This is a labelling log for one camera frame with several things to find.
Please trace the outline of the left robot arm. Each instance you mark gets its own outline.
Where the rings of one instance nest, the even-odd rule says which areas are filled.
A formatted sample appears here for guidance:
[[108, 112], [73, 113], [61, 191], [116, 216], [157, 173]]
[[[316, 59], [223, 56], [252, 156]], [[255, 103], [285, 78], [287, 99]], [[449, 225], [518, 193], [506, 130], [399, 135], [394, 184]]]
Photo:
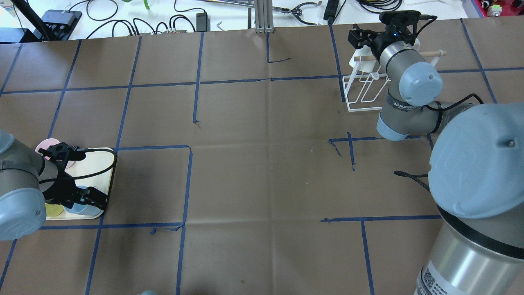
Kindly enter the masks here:
[[[32, 234], [47, 219], [46, 205], [59, 205], [58, 219], [92, 219], [107, 207], [108, 187], [117, 155], [113, 149], [87, 149], [66, 144], [49, 144], [37, 151], [15, 136], [1, 132], [0, 237], [3, 241]], [[108, 152], [112, 163], [87, 175], [71, 176], [69, 162], [100, 162], [88, 153]]]

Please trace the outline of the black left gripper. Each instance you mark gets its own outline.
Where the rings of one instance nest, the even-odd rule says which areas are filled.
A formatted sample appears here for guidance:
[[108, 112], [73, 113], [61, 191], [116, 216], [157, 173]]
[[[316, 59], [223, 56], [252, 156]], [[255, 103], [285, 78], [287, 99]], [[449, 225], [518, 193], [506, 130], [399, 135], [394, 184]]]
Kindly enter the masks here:
[[78, 187], [75, 179], [65, 172], [60, 172], [57, 178], [52, 179], [51, 204], [64, 205], [68, 209], [71, 209], [73, 204], [91, 205], [104, 211], [107, 198], [107, 194], [93, 186]]

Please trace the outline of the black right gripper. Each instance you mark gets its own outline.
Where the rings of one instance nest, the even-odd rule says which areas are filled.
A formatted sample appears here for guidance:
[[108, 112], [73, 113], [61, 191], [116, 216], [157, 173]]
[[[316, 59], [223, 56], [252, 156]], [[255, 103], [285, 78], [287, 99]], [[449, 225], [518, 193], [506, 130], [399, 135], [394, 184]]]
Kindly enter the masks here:
[[348, 34], [348, 42], [355, 49], [363, 49], [366, 45], [372, 52], [383, 52], [387, 48], [386, 31], [373, 31], [369, 29], [362, 29], [359, 25], [352, 25], [352, 29]]

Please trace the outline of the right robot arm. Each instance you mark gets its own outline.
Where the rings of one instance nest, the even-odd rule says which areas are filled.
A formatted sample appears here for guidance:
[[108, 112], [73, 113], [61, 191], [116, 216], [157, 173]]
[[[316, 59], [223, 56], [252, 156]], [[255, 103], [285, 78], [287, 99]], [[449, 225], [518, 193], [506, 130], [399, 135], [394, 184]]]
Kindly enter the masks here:
[[[437, 101], [443, 80], [414, 44], [419, 11], [384, 11], [385, 30], [349, 31], [391, 82], [377, 122], [381, 137], [438, 133], [428, 184], [443, 225], [417, 277], [416, 295], [503, 295], [523, 271], [523, 103], [483, 103], [472, 93]], [[478, 100], [469, 103], [470, 98]]]

